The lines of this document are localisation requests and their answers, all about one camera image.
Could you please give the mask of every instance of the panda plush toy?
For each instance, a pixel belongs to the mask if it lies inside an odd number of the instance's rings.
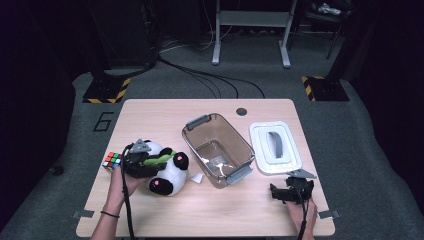
[[[184,152],[176,152],[173,149],[163,148],[156,142],[144,141],[149,147],[149,158],[146,161],[156,163],[166,162],[164,170],[149,179],[146,184],[149,190],[162,196],[173,196],[184,186],[188,177],[189,159]]]

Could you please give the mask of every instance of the plastic storage container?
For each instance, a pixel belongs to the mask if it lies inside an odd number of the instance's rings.
[[[199,166],[216,188],[234,184],[252,172],[252,147],[220,114],[196,118],[182,130]]]

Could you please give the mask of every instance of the rubik's cube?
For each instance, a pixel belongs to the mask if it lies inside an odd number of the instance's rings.
[[[113,169],[119,166],[119,164],[121,163],[121,159],[121,154],[110,152],[102,165],[106,169],[106,171],[112,172]]]

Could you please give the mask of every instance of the bracelet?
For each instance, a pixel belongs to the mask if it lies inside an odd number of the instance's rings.
[[[116,216],[116,215],[113,215],[113,214],[107,213],[107,212],[105,212],[105,211],[101,211],[100,213],[106,214],[106,215],[111,216],[111,217],[114,217],[114,218],[119,218],[119,216]]]

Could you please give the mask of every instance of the chair leg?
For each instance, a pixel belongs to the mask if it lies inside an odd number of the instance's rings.
[[[339,25],[339,28],[337,29],[337,32],[335,33],[336,35],[334,36],[334,40],[331,43],[331,48],[330,48],[330,51],[328,52],[327,60],[330,59],[331,53],[333,52],[334,45],[336,45],[337,37],[339,36],[341,29],[342,29],[342,24]]]

